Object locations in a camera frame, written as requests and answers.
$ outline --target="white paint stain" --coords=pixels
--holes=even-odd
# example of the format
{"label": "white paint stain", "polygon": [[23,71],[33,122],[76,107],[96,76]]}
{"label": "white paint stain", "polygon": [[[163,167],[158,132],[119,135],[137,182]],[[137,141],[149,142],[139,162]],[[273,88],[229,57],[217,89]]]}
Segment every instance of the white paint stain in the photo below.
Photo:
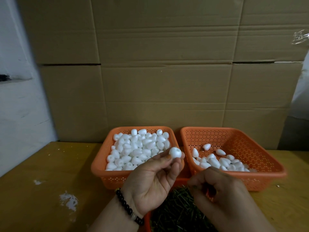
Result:
{"label": "white paint stain", "polygon": [[43,183],[43,182],[37,181],[37,180],[33,180],[33,182],[34,182],[34,184],[36,184],[36,185],[39,185],[39,184],[42,184],[42,183]]}
{"label": "white paint stain", "polygon": [[76,205],[78,204],[78,199],[74,195],[70,195],[66,191],[63,195],[59,196],[61,206],[64,206],[65,204],[70,210],[76,211]]}

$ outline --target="black bead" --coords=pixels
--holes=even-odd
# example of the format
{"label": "black bead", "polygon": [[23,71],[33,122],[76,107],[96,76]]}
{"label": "black bead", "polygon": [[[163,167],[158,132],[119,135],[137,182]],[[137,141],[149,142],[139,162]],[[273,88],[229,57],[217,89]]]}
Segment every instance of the black bead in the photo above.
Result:
{"label": "black bead", "polygon": [[132,213],[133,213],[132,208],[129,208],[129,209],[127,210],[127,212],[128,212],[129,215],[132,215]]}

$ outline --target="orange container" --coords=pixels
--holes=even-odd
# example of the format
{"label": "orange container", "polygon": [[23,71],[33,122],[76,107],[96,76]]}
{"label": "orange container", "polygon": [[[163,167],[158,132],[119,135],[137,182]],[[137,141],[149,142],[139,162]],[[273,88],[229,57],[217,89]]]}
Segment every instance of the orange container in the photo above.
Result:
{"label": "orange container", "polygon": [[[257,172],[225,171],[239,178],[246,185],[248,191],[264,190],[273,179],[286,176],[284,167],[268,152],[240,130],[233,128],[214,127],[184,127],[180,130],[187,162],[192,175],[203,171],[192,159],[192,150],[196,148],[199,156],[216,155],[217,149],[222,149],[227,155],[233,155],[249,168]],[[203,145],[210,143],[208,151],[203,150]]]}
{"label": "orange container", "polygon": [[91,171],[94,175],[101,177],[103,184],[107,189],[115,189],[118,187],[122,187],[122,184],[127,179],[130,171],[105,171],[106,167],[106,157],[111,152],[111,146],[115,143],[113,140],[114,134],[123,133],[130,134],[132,129],[147,129],[147,132],[154,133],[158,129],[162,129],[163,132],[168,132],[169,138],[168,140],[171,143],[171,147],[178,147],[178,143],[176,141],[174,132],[171,128],[166,126],[132,126],[132,127],[118,127],[112,129],[104,140],[100,150],[98,151],[95,159],[91,164]]}
{"label": "orange container", "polygon": [[[177,178],[170,191],[172,191],[175,187],[181,187],[182,185],[186,186],[188,180],[189,180],[188,178]],[[146,232],[152,232],[150,226],[150,217],[151,212],[148,212],[144,217]]]}

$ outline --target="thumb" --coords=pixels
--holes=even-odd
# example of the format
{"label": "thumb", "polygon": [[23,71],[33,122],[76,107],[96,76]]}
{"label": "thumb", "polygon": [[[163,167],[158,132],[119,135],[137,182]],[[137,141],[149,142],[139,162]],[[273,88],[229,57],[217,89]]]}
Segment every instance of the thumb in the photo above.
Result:
{"label": "thumb", "polygon": [[209,220],[212,220],[216,207],[215,204],[212,203],[196,186],[189,187],[189,190],[194,198],[194,204]]}
{"label": "thumb", "polygon": [[172,156],[166,155],[164,157],[161,157],[159,159],[149,159],[144,164],[141,164],[141,167],[143,167],[144,170],[158,172],[163,168],[166,168],[168,165],[172,162]]}

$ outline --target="yellow table surface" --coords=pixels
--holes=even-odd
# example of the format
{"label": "yellow table surface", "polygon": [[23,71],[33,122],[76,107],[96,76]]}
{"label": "yellow table surface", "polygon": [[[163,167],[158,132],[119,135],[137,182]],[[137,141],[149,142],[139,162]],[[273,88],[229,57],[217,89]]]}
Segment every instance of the yellow table surface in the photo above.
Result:
{"label": "yellow table surface", "polygon": [[[90,171],[100,146],[52,142],[2,176],[0,231],[86,231],[114,195]],[[269,153],[288,177],[251,195],[278,231],[309,231],[309,152]],[[65,193],[75,211],[61,205]]]}

